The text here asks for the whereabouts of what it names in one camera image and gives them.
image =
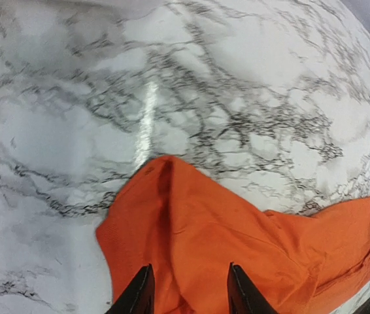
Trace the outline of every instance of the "towel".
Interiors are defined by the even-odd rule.
[[[114,299],[153,265],[156,314],[228,313],[230,262],[279,313],[329,313],[370,280],[370,198],[312,217],[261,212],[173,156],[123,187],[96,236]]]

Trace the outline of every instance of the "white marble table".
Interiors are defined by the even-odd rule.
[[[94,230],[153,156],[260,209],[370,196],[370,36],[339,1],[123,12],[0,1],[0,313],[109,308]]]

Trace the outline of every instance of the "wrinkled cloth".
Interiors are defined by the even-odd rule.
[[[173,156],[146,164],[96,231],[114,299],[152,264],[155,313],[228,313],[243,267],[279,313],[329,313],[370,280],[370,198],[312,217],[261,212]]]

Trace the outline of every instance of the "cloth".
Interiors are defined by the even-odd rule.
[[[228,313],[230,262],[279,313],[329,313],[370,280],[370,198],[313,217],[261,212],[173,156],[124,186],[96,234],[114,299],[153,265],[156,314]]]

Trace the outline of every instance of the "marble surface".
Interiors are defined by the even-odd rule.
[[[114,3],[0,1],[0,313],[109,308],[94,230],[154,156],[262,210],[370,196],[370,36],[339,1]]]

